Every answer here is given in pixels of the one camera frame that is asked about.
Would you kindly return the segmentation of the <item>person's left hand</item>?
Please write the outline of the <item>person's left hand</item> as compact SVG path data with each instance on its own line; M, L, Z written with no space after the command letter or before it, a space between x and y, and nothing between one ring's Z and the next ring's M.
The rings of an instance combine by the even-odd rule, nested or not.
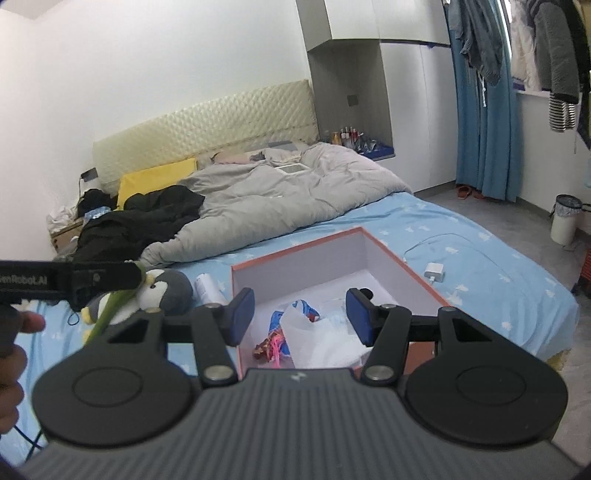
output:
M33 312L19 312L12 307L1 307L1 326L11 327L17 321L19 331L35 334L45 329L45 319ZM19 383L27 366L27 354L18 345L11 343L11 352L1 359L1 434L8 433L19 419L18 406L24 398L24 390Z

